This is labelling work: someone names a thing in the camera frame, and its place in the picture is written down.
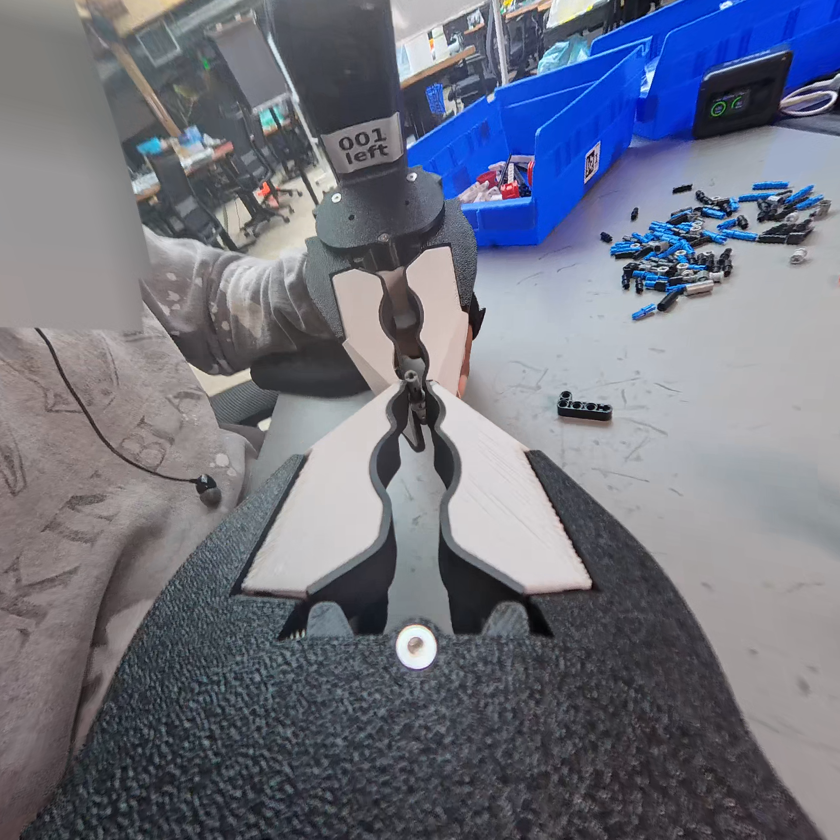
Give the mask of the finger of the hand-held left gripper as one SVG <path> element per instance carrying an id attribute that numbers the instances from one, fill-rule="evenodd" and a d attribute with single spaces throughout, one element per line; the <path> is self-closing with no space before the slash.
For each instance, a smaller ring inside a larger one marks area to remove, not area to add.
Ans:
<path id="1" fill-rule="evenodd" d="M 382 324 L 388 296 L 382 278 L 352 268 L 332 278 L 343 329 L 343 349 L 374 395 L 399 382 L 396 347 Z"/>
<path id="2" fill-rule="evenodd" d="M 426 378 L 458 394 L 469 320 L 460 302 L 451 248 L 424 251 L 407 268 L 406 282 L 422 312 L 418 342 L 425 353 Z"/>

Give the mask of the grey desk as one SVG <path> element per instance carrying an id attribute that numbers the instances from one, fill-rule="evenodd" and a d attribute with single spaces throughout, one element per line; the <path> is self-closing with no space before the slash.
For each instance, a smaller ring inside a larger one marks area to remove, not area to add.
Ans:
<path id="1" fill-rule="evenodd" d="M 754 182 L 833 204 L 793 266 L 737 245 L 708 297 L 632 322 L 599 241 Z M 539 246 L 484 248 L 466 400 L 542 450 L 629 530 L 717 651 L 744 717 L 838 838 L 838 137 L 769 127 L 634 144 Z M 563 391 L 609 423 L 558 416 Z"/>

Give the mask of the black office chair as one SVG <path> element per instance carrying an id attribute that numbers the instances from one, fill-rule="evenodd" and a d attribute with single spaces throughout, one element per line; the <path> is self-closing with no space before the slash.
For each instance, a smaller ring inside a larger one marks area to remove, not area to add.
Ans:
<path id="1" fill-rule="evenodd" d="M 242 232 L 247 238 L 257 238 L 261 226 L 275 218 L 289 224 L 294 208 L 282 200 L 273 185 L 272 170 L 254 146 L 243 116 L 227 116 L 223 125 L 224 137 L 233 147 L 226 159 L 226 167 L 235 184 L 236 194 L 249 215 Z"/>
<path id="2" fill-rule="evenodd" d="M 220 248 L 221 224 L 198 198 L 179 155 L 173 150 L 164 150 L 152 155 L 149 163 L 159 183 L 157 198 L 175 236 Z"/>

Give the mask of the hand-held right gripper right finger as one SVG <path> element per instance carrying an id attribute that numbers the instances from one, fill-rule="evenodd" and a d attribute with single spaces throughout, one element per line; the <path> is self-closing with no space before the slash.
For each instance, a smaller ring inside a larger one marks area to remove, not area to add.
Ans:
<path id="1" fill-rule="evenodd" d="M 519 595 L 589 591 L 592 578 L 526 446 L 435 381 L 427 420 L 445 488 L 444 546 Z"/>

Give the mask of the person's left forearm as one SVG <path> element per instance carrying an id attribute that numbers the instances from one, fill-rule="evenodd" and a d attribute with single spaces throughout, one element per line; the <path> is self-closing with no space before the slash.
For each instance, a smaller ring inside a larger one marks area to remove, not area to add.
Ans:
<path id="1" fill-rule="evenodd" d="M 304 249 L 262 259 L 169 238 L 143 227 L 150 275 L 141 281 L 143 334 L 173 345 L 209 375 L 231 375 L 272 354 L 336 344 L 311 299 Z"/>

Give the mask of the teal plastic bag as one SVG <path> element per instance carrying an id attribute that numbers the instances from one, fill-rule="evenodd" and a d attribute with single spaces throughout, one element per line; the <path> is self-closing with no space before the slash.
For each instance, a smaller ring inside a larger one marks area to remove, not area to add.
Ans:
<path id="1" fill-rule="evenodd" d="M 547 48 L 539 60 L 537 74 L 569 67 L 588 60 L 590 57 L 590 42 L 581 34 L 572 34 Z"/>

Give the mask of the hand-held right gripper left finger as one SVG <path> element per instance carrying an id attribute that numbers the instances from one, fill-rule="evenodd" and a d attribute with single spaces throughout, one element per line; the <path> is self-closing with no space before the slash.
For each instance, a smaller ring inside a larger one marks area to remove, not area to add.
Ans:
<path id="1" fill-rule="evenodd" d="M 299 600 L 387 593 L 396 563 L 387 487 L 410 412 L 398 382 L 310 447 L 249 563 L 241 590 Z"/>

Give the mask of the black power station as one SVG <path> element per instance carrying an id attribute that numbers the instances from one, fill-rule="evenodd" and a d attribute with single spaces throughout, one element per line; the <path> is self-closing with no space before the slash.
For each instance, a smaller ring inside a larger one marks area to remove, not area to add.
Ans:
<path id="1" fill-rule="evenodd" d="M 793 52 L 784 45 L 711 67 L 703 75 L 691 128 L 694 140 L 750 130 L 776 113 Z"/>

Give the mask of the whiteboard on stand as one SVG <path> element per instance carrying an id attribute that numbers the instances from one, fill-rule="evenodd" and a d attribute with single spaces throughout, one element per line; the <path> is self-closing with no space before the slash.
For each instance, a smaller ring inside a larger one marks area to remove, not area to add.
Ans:
<path id="1" fill-rule="evenodd" d="M 244 96 L 256 126 L 262 127 L 265 112 L 271 115 L 272 131 L 264 130 L 276 154 L 287 167 L 293 163 L 314 205 L 320 199 L 308 178 L 308 136 L 300 136 L 298 111 L 287 73 L 277 57 L 276 48 L 259 27 L 254 15 L 238 17 L 227 24 L 209 28 L 213 41 L 229 74 Z"/>

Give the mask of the person's grey printed hoodie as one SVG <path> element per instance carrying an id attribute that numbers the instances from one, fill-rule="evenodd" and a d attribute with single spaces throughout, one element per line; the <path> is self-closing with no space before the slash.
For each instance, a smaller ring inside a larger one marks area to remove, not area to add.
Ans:
<path id="1" fill-rule="evenodd" d="M 152 602 L 239 500 L 256 457 L 176 348 L 2 329 L 1 816 L 17 838 L 87 735 Z"/>

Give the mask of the pile of blue black pins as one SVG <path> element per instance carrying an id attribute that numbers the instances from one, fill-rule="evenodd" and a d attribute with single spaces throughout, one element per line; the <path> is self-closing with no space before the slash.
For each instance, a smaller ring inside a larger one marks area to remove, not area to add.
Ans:
<path id="1" fill-rule="evenodd" d="M 632 322 L 667 313 L 683 298 L 710 296 L 732 277 L 737 245 L 805 249 L 817 223 L 833 210 L 814 184 L 794 189 L 787 181 L 754 182 L 748 192 L 734 195 L 690 188 L 679 185 L 674 194 L 692 197 L 693 204 L 642 230 L 598 234 L 610 259 L 621 263 L 621 290 L 652 298 L 635 308 Z"/>

